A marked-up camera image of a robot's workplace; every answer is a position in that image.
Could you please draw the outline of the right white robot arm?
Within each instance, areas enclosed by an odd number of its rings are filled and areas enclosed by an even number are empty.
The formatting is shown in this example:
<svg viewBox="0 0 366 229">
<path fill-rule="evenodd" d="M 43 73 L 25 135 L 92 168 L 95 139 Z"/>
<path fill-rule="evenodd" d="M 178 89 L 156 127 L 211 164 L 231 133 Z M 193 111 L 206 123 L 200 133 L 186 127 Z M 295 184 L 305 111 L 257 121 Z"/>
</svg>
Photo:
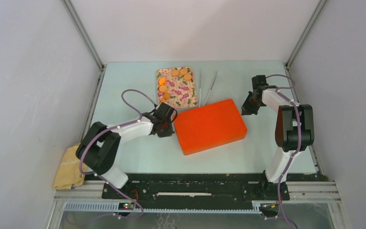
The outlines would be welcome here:
<svg viewBox="0 0 366 229">
<path fill-rule="evenodd" d="M 283 87 L 269 85 L 267 79 L 266 75 L 252 77 L 252 90 L 241 107 L 242 115 L 256 115 L 265 106 L 276 113 L 274 138 L 277 149 L 264 172 L 267 181 L 258 186 L 263 199 L 271 199 L 277 194 L 275 184 L 286 181 L 295 158 L 315 140 L 312 106 L 293 101 L 281 92 Z"/>
</svg>

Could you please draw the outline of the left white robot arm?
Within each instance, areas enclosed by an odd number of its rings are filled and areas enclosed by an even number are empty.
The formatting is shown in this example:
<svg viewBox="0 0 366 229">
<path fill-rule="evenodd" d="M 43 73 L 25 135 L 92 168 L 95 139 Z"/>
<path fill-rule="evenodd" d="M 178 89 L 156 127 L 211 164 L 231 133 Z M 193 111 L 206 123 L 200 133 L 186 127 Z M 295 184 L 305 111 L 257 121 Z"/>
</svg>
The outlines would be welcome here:
<svg viewBox="0 0 366 229">
<path fill-rule="evenodd" d="M 86 165 L 95 175 L 113 185 L 115 195 L 127 198 L 132 192 L 132 186 L 127 183 L 128 176 L 115 164 L 119 148 L 141 136 L 172 136 L 176 118 L 177 110 L 161 103 L 155 105 L 152 111 L 139 113 L 136 119 L 123 124 L 110 126 L 95 122 L 82 139 L 75 155 L 81 166 Z"/>
</svg>

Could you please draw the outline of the metal tongs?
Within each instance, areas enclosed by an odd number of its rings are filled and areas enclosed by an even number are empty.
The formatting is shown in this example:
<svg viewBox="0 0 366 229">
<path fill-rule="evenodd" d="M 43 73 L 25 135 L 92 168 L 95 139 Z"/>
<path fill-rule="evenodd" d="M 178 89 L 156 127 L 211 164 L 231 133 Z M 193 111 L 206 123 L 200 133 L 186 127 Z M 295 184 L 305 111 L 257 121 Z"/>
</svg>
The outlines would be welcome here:
<svg viewBox="0 0 366 229">
<path fill-rule="evenodd" d="M 199 89 L 198 89 L 198 102 L 199 107 L 206 104 L 208 96 L 214 86 L 214 82 L 218 75 L 217 70 L 203 70 L 201 69 L 199 78 Z"/>
</svg>

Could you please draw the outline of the orange tin box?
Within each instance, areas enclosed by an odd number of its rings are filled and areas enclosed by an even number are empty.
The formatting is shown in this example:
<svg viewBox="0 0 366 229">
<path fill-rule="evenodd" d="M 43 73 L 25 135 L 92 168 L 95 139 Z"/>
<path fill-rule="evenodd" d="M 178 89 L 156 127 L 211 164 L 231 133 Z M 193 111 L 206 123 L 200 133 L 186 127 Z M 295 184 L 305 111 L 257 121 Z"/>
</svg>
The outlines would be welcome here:
<svg viewBox="0 0 366 229">
<path fill-rule="evenodd" d="M 190 135 L 179 137 L 178 140 L 183 154 L 188 156 L 204 150 L 242 140 L 246 137 L 246 135 L 247 132 L 229 132 L 225 134 Z"/>
</svg>

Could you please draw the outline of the orange tin lid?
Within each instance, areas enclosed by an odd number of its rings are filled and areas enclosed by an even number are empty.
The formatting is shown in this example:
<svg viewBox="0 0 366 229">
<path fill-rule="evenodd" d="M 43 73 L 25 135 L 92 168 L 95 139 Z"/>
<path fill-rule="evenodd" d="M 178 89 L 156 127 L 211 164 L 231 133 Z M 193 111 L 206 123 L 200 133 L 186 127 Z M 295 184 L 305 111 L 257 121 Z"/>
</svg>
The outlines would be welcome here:
<svg viewBox="0 0 366 229">
<path fill-rule="evenodd" d="M 226 99 L 178 114 L 174 121 L 177 139 L 190 135 L 247 132 L 233 99 Z"/>
</svg>

